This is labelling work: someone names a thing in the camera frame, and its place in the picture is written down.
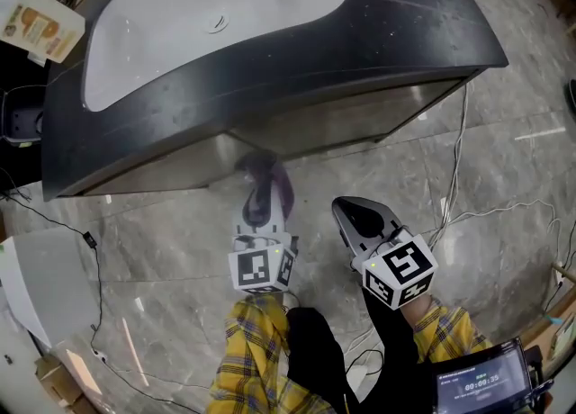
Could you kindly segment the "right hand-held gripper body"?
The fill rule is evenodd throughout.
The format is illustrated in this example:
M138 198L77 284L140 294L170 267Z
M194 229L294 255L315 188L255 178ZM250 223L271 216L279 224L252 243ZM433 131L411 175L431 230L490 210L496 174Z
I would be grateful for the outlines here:
M352 261L362 286L393 311L427 293L438 264L423 237L402 229Z

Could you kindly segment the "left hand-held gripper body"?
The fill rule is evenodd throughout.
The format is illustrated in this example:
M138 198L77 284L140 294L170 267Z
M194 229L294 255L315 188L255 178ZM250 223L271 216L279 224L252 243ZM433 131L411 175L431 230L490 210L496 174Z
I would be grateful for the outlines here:
M297 244L298 237L287 232L235 236L228 255L234 289L243 293L287 292Z

